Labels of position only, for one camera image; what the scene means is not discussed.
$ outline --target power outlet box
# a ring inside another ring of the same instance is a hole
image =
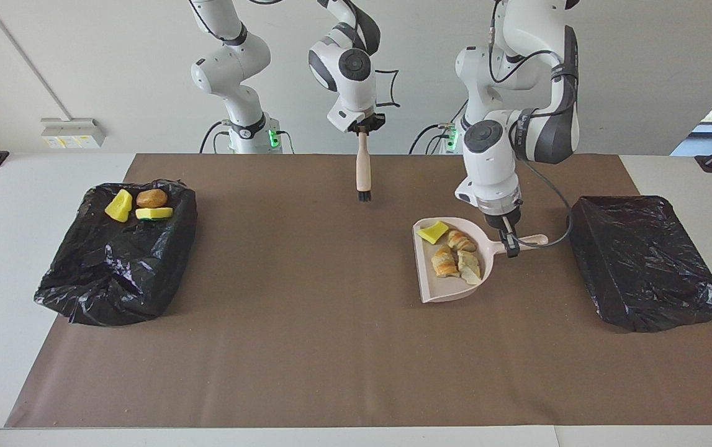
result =
[[[50,149],[99,149],[105,134],[92,119],[42,119],[41,138]]]

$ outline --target pink dustpan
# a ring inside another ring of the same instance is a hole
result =
[[[438,278],[433,270],[430,258],[441,245],[446,244],[446,237],[441,237],[436,245],[428,243],[420,238],[416,232],[421,228],[427,228],[436,223],[437,220],[447,224],[450,228],[456,228],[470,240],[477,244],[477,259],[480,261],[482,278],[480,284],[470,286],[461,278]],[[416,253],[416,271],[419,277],[419,291],[421,292],[421,302],[451,302],[473,294],[491,274],[494,266],[494,256],[505,252],[501,242],[489,240],[483,229],[470,220],[457,217],[430,217],[413,224],[413,251]],[[534,235],[533,237],[521,238],[526,243],[545,244],[549,243],[549,238],[545,235]],[[522,250],[530,250],[531,247],[521,246]]]

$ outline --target yellow object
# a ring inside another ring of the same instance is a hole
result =
[[[170,207],[141,207],[135,210],[138,220],[162,220],[174,215],[174,209]]]
[[[115,195],[114,200],[105,208],[105,214],[119,222],[126,222],[129,219],[129,212],[132,211],[132,195],[126,189],[121,189]]]
[[[449,231],[449,227],[447,227],[446,223],[437,220],[432,227],[417,230],[416,234],[429,243],[435,244],[438,242],[438,238],[441,238],[447,231]]]

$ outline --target potato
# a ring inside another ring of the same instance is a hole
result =
[[[168,195],[162,189],[149,189],[138,194],[135,203],[139,207],[164,207],[168,203]]]

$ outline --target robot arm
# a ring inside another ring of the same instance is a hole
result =
[[[467,178],[455,195],[500,230],[511,257],[520,251],[515,224],[522,204],[515,157],[556,164],[577,146],[577,39],[564,22],[565,9],[577,2],[497,0],[489,47],[466,48],[457,59],[469,107],[457,141]],[[541,110],[504,108],[495,88],[534,87],[537,70],[524,65],[533,56],[551,69],[551,103]]]
[[[191,74],[203,91],[224,100],[232,128],[231,148],[236,153],[280,152],[274,136],[279,122],[262,110],[259,94],[241,83],[270,63],[268,45],[240,22],[232,0],[189,0],[197,25],[223,46],[194,63]]]
[[[318,0],[339,20],[309,51],[309,66],[318,82],[339,93],[328,121],[342,132],[367,133],[385,122],[375,113],[376,79],[370,56],[381,45],[381,30],[350,0]]]

